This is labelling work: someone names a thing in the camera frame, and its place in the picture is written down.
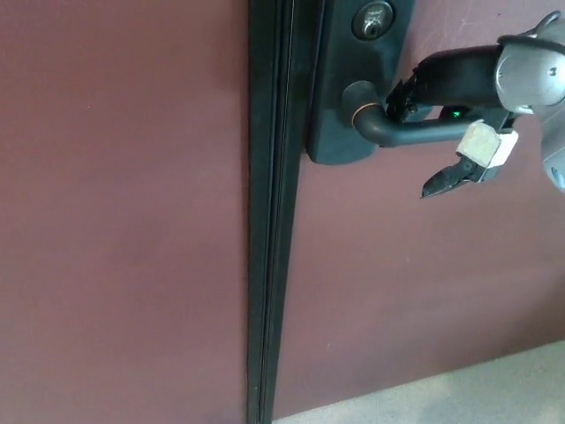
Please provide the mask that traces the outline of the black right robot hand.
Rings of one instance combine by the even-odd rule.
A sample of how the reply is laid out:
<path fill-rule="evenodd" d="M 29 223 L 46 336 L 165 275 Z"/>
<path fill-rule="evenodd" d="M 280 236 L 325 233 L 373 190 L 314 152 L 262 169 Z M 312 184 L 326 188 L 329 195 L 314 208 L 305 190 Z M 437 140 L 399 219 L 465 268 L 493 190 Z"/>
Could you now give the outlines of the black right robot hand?
<path fill-rule="evenodd" d="M 495 90 L 500 56 L 497 45 L 432 54 L 390 93 L 380 113 L 380 146 L 456 143 L 456 162 L 423 184 L 422 198 L 488 181 L 509 159 L 518 134 L 514 113 Z"/>

